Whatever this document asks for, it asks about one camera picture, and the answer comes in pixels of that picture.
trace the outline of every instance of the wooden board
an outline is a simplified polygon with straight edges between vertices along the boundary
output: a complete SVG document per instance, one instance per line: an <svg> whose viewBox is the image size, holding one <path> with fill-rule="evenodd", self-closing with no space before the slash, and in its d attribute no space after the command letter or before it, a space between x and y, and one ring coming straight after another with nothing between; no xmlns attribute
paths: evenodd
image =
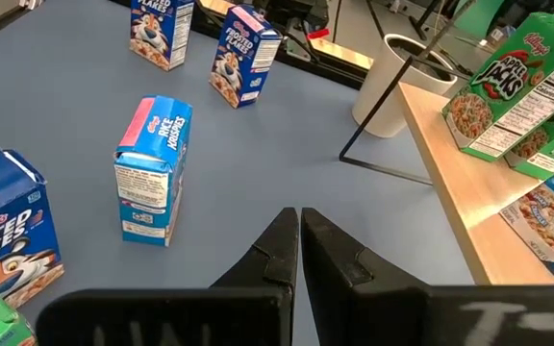
<svg viewBox="0 0 554 346"><path fill-rule="evenodd" d="M234 6L233 4L224 0L200 0L200 3L204 8L221 15L226 15L228 9ZM327 41L324 38L311 39L311 43L316 51L333 56L345 62L350 62L352 64L358 65L361 68L368 70L373 65L372 58L355 52L351 49L342 47L333 42Z"/></svg>
<svg viewBox="0 0 554 346"><path fill-rule="evenodd" d="M399 84L404 115L450 226L478 284L554 284L554 276L497 213L541 181L457 148L443 96Z"/></svg>

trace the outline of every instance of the nutrition facts label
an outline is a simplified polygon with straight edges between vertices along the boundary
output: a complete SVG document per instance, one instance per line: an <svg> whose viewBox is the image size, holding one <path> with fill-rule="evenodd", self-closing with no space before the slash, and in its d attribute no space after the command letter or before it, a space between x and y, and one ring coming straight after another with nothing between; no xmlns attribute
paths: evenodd
<svg viewBox="0 0 554 346"><path fill-rule="evenodd" d="M177 16L174 22L174 34L172 36L172 54L170 55L170 66L179 64L185 59L185 47L188 45L192 12L193 3L177 8Z"/></svg>
<svg viewBox="0 0 554 346"><path fill-rule="evenodd" d="M165 208L168 197L168 174L154 173L116 165L119 197L153 208Z"/></svg>
<svg viewBox="0 0 554 346"><path fill-rule="evenodd" d="M129 221L123 221L123 231L133 233L135 235L144 235L152 237L165 237L165 229L142 226Z"/></svg>
<svg viewBox="0 0 554 346"><path fill-rule="evenodd" d="M256 58L254 58L251 64L251 68L270 67L279 49L279 44L281 44L281 39L261 41L258 46L258 51L256 52Z"/></svg>
<svg viewBox="0 0 554 346"><path fill-rule="evenodd" d="M499 157L554 113L554 71L469 145Z"/></svg>

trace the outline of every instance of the black panel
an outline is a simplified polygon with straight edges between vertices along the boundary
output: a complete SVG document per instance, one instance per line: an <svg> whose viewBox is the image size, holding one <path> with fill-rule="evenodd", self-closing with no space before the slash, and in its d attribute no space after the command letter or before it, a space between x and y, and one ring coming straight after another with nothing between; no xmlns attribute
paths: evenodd
<svg viewBox="0 0 554 346"><path fill-rule="evenodd" d="M39 315L41 346L283 345L276 288L87 290Z"/></svg>
<svg viewBox="0 0 554 346"><path fill-rule="evenodd" d="M88 290L38 317L39 344L291 345L298 215L283 209L212 287Z"/></svg>
<svg viewBox="0 0 554 346"><path fill-rule="evenodd" d="M298 262L298 214L284 208L247 253L212 287L277 287L283 292L282 335L290 335Z"/></svg>
<svg viewBox="0 0 554 346"><path fill-rule="evenodd" d="M434 287L421 345L554 345L554 286Z"/></svg>
<svg viewBox="0 0 554 346"><path fill-rule="evenodd" d="M320 344L417 344L427 285L378 257L317 210L303 209L301 227Z"/></svg>

